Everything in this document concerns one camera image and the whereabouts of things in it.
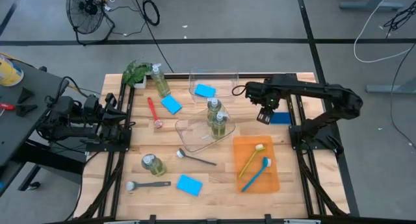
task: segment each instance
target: gray floor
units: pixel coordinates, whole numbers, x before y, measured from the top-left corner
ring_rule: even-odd
[[[75,35],[65,12],[66,0],[21,0],[1,41],[74,40]],[[306,38],[297,0],[154,0],[161,12],[161,24],[152,27],[157,39],[187,38]],[[369,13],[339,10],[341,1],[304,0],[315,38],[355,38]],[[388,0],[404,4],[414,0]],[[0,0],[0,21],[13,0]],[[131,0],[116,0],[111,7],[133,6]],[[386,30],[379,26],[394,13],[376,14],[363,38],[383,38]],[[138,30],[143,20],[135,12],[120,9],[111,12],[116,30],[130,33]],[[392,38],[414,38],[415,19],[393,32]],[[93,34],[82,35],[95,40],[105,35],[105,22]],[[112,35],[112,40],[150,39],[145,28],[128,38]],[[392,55],[409,48],[400,45],[358,45],[358,55],[366,60]],[[363,64],[354,58],[352,45],[317,45],[326,80],[353,89],[365,104],[361,116],[340,121],[341,138],[350,169],[357,204],[362,216],[416,219],[416,183],[413,169],[416,151],[392,126],[389,96],[365,93],[366,84],[389,84],[402,56]],[[161,45],[175,72],[191,68],[237,68],[239,71],[315,71],[307,44],[175,44]],[[154,45],[98,46],[2,46],[34,66],[47,66],[49,72],[73,77],[83,88],[100,91],[106,73],[121,73],[130,60],[162,62]],[[408,57],[398,83],[414,77],[412,64],[416,51]],[[398,126],[409,136],[415,127],[412,110],[414,97],[396,95],[394,116]],[[6,194],[0,198],[2,223],[42,223],[59,221],[72,210],[79,185],[41,170],[36,180],[42,188],[17,192],[16,188],[30,169],[19,174]]]

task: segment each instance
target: orange tray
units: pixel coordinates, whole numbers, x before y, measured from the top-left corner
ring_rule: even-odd
[[[263,144],[265,150],[256,154],[246,171],[239,178],[239,174],[247,161],[255,151],[255,146]],[[234,137],[234,165],[235,176],[237,177],[237,191],[241,190],[257,174],[263,164],[263,157],[272,160],[272,165],[267,167],[262,174],[253,182],[253,184],[244,193],[273,193],[278,192],[280,183],[278,179],[278,170],[276,167],[276,158],[274,156],[273,141],[270,136],[236,136]]]

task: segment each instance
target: green liquid bottle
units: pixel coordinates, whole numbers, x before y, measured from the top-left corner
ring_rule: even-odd
[[[222,106],[221,102],[217,98],[208,98],[208,114],[207,114],[208,126],[212,127],[213,120],[216,114],[218,113],[218,111],[220,111],[221,106]]]
[[[226,122],[227,114],[224,112],[218,112],[216,117],[213,118],[213,126],[211,127],[211,136],[215,140],[219,140],[226,135]]]
[[[150,170],[150,173],[156,177],[160,177],[167,172],[166,165],[153,154],[143,156],[142,166],[144,169]]]
[[[152,71],[151,71],[151,78],[156,83],[156,89],[159,93],[159,96],[162,98],[165,98],[167,95],[170,94],[170,88],[168,85],[168,82],[164,78],[163,72],[159,70],[159,66],[162,64],[154,64],[152,65]]]

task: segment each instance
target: potted plant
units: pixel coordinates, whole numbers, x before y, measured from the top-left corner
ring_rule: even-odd
[[[151,64],[143,62],[137,64],[136,60],[130,62],[127,68],[123,72],[123,84],[130,86],[131,88],[145,88],[146,87],[146,75],[151,71]]]

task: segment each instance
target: electric fan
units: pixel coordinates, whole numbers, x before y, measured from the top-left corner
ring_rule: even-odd
[[[95,32],[101,25],[104,17],[112,24],[109,33],[104,39],[88,44],[98,44],[107,40],[111,31],[115,28],[114,22],[104,12],[103,0],[66,0],[66,15],[75,31],[77,42],[81,45],[87,44],[79,41],[78,33],[90,34]]]

